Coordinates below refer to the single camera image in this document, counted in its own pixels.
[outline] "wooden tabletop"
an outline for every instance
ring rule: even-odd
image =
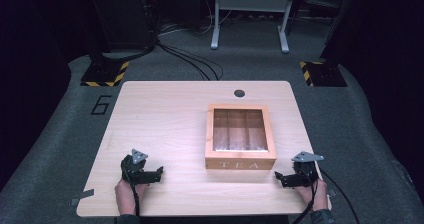
[[[243,90],[244,97],[236,97]],[[209,104],[266,105],[277,160],[272,170],[205,168]],[[141,200],[142,216],[256,215],[301,213],[305,204],[274,171],[293,174],[291,158],[313,152],[293,91],[285,81],[125,82],[105,131],[81,199],[83,217],[119,216],[114,186],[131,149],[149,155],[145,171],[164,166],[162,180]]]

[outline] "metal stand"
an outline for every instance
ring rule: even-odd
[[[281,50],[283,53],[289,53],[285,29],[289,18],[290,9],[293,0],[215,0],[215,27],[212,35],[212,49],[218,49],[219,41],[219,11],[220,10],[238,10],[238,11],[262,11],[262,12],[281,12],[284,18],[281,26],[278,26],[278,35],[280,37]]]

